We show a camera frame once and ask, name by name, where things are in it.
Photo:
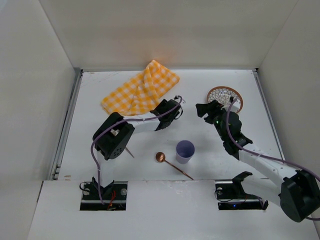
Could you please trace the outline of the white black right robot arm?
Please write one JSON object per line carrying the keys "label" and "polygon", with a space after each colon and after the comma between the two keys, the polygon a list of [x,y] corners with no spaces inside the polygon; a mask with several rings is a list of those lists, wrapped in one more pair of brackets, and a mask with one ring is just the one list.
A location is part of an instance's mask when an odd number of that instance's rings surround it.
{"label": "white black right robot arm", "polygon": [[320,182],[311,170],[296,163],[264,154],[260,147],[242,132],[237,110],[240,101],[229,99],[229,106],[214,100],[195,105],[197,116],[214,125],[225,151],[266,177],[258,179],[251,172],[242,172],[232,179],[242,194],[255,195],[279,206],[294,222],[311,219],[320,208]]}

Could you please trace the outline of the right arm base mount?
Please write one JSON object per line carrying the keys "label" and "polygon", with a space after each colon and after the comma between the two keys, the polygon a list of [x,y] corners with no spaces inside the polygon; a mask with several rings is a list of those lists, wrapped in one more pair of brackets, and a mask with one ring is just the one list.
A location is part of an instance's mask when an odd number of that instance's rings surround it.
{"label": "right arm base mount", "polygon": [[216,181],[214,196],[220,211],[261,210],[265,211],[269,202],[261,197],[245,193],[231,180]]}

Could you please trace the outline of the yellow white checkered cloth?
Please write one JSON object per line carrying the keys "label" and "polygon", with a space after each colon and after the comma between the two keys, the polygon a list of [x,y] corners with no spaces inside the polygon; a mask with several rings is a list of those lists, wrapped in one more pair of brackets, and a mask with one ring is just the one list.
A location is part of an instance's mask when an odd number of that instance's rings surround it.
{"label": "yellow white checkered cloth", "polygon": [[123,116],[146,114],[179,81],[176,73],[152,60],[142,72],[104,97],[101,107],[109,115],[113,112]]}

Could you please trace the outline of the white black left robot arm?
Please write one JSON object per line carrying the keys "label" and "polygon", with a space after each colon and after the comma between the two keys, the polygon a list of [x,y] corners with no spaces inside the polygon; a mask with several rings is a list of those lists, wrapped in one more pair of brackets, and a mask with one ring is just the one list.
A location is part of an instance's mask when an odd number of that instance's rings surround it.
{"label": "white black left robot arm", "polygon": [[183,112],[185,100],[180,95],[173,99],[162,100],[155,109],[141,115],[123,116],[113,112],[103,122],[92,137],[91,156],[97,167],[97,177],[92,178],[95,189],[103,189],[101,184],[101,166],[95,151],[101,153],[105,161],[120,156],[134,134],[156,132],[169,127]]}

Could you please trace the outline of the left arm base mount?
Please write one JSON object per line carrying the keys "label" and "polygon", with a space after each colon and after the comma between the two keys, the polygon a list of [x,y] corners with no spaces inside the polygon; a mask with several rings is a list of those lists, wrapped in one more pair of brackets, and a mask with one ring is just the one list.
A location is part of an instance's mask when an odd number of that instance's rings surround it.
{"label": "left arm base mount", "polygon": [[82,191],[80,210],[81,211],[125,211],[127,207],[127,181],[115,181],[101,189],[99,197],[97,184],[92,182],[81,182],[79,185]]}

